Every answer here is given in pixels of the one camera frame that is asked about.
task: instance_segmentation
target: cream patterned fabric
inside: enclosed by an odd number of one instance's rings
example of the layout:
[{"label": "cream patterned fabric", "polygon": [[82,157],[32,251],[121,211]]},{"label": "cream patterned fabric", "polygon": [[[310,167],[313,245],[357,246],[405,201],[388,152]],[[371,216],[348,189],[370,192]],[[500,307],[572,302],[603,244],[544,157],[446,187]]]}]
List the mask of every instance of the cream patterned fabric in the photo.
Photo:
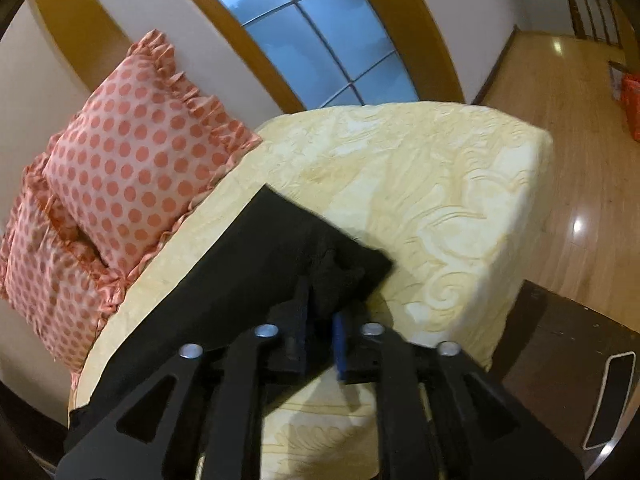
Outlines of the cream patterned fabric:
[{"label": "cream patterned fabric", "polygon": [[[425,345],[456,340],[488,366],[547,212],[548,133],[495,110],[421,102],[281,116],[131,287],[95,343],[77,405],[109,357],[264,184],[396,269],[370,298],[381,320]],[[264,421],[262,477],[369,479],[375,398],[326,371]]]}]

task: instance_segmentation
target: pink polka dot pillow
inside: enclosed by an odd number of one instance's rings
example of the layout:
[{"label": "pink polka dot pillow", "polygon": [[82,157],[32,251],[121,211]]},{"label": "pink polka dot pillow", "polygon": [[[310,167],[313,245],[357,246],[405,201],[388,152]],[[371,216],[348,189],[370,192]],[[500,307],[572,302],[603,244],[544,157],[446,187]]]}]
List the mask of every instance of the pink polka dot pillow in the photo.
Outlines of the pink polka dot pillow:
[{"label": "pink polka dot pillow", "polygon": [[82,240],[41,176],[28,175],[20,196],[2,296],[50,354],[77,374],[124,300],[124,284]]},{"label": "pink polka dot pillow", "polygon": [[154,30],[71,121],[44,175],[105,263],[133,281],[260,140],[176,72]]}]

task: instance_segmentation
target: baseboard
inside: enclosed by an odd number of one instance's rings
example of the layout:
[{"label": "baseboard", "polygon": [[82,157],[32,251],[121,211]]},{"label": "baseboard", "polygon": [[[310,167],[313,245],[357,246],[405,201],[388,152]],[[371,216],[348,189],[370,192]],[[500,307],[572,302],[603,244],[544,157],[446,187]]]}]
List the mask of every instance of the baseboard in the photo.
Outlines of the baseboard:
[{"label": "baseboard", "polygon": [[491,72],[489,72],[489,75],[487,76],[484,84],[482,85],[482,88],[480,89],[480,91],[478,92],[478,95],[476,95],[476,98],[472,101],[471,104],[480,105],[482,104],[482,101],[484,101],[484,98],[489,93],[489,88],[491,88],[491,85],[494,84],[495,77],[498,75],[498,70],[500,70],[500,66],[504,61],[504,58],[507,55],[507,52],[509,51],[509,49],[511,48],[511,45],[513,44],[513,40],[516,37],[516,33],[518,33],[519,31],[520,31],[520,28],[517,25],[513,25],[513,30],[511,31],[511,35],[509,36],[509,39],[507,40],[507,42],[504,44],[504,47],[502,48],[500,56],[498,56],[498,59],[496,60],[494,67],[491,69]]}]

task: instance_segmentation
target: wooden window frame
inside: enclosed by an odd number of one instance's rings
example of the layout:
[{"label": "wooden window frame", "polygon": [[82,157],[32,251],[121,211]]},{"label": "wooden window frame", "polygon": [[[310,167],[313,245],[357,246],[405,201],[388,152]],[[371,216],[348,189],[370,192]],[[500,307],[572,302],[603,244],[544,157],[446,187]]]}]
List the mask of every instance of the wooden window frame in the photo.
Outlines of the wooden window frame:
[{"label": "wooden window frame", "polygon": [[[192,0],[284,113],[306,108],[260,46],[220,0]],[[420,100],[464,102],[455,67],[424,0],[368,0],[396,47]]]}]

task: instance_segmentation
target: folded black fabric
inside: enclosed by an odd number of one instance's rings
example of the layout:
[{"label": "folded black fabric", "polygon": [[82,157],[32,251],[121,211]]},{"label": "folded black fabric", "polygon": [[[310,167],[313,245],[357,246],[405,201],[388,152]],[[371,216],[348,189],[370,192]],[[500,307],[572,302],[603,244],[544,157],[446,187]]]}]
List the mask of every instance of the folded black fabric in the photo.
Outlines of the folded black fabric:
[{"label": "folded black fabric", "polygon": [[68,451],[181,345],[226,346],[293,297],[308,276],[319,317],[364,300],[392,267],[335,227],[264,186],[109,360],[88,405],[71,413]]}]

